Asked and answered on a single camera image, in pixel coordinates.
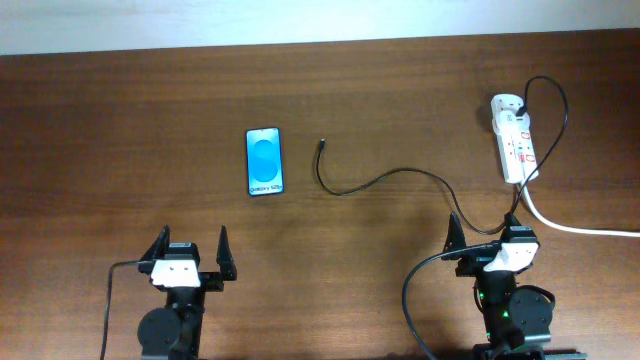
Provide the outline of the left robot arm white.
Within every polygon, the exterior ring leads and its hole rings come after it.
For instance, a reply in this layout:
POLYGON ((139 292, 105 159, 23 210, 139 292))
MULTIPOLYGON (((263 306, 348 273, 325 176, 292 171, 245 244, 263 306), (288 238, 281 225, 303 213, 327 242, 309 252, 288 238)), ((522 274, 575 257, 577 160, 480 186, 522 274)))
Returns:
POLYGON ((143 359, 199 357, 206 294, 221 292, 225 283, 237 279, 225 227, 220 231, 216 263, 217 271, 201 271, 198 246, 172 242, 170 228, 161 230, 138 265, 150 284, 166 294, 165 305, 149 311, 139 322, 137 337, 143 359))

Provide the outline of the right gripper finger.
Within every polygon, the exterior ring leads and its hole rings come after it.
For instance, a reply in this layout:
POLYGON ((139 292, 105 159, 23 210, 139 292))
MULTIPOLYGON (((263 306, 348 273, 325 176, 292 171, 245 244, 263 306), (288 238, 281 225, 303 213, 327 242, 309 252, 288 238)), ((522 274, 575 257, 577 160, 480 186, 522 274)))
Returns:
POLYGON ((456 213, 451 213, 443 252, 448 256, 458 256, 467 247, 465 235, 456 213))
POLYGON ((512 239, 519 236, 521 231, 521 224, 515 215, 508 212, 504 216, 504 229, 502 230, 503 239, 512 239))

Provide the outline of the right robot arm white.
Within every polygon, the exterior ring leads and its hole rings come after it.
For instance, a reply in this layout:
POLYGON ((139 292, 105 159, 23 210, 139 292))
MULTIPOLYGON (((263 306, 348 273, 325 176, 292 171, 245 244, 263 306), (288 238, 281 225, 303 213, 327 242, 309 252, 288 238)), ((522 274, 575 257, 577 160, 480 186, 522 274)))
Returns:
POLYGON ((531 268, 540 243, 532 228, 505 217, 500 238, 469 246, 459 217, 451 214, 443 259, 455 261, 458 277, 472 277, 474 301, 483 315, 488 342, 473 347, 474 359, 586 359, 577 350, 546 350, 556 299, 516 276, 531 268))

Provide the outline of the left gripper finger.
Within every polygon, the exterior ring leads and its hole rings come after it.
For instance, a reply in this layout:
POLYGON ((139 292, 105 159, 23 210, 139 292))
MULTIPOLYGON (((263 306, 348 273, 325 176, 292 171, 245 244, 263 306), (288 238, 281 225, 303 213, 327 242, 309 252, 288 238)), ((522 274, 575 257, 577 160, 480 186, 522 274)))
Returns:
POLYGON ((170 242, 170 227, 165 225, 156 240, 140 258, 141 262, 157 260, 164 256, 170 242))
POLYGON ((228 232, 225 226, 221 227, 219 235, 216 263, 219 265, 223 280, 237 279, 237 268, 230 249, 228 232))

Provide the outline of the blue Galaxy smartphone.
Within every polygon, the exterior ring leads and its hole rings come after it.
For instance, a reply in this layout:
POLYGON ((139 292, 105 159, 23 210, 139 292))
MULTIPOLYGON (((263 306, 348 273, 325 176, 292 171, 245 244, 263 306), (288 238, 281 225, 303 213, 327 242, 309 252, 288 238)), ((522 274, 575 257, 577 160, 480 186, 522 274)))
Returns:
POLYGON ((245 140, 249 195, 283 193, 284 173, 279 129, 272 127, 248 130, 245 140))

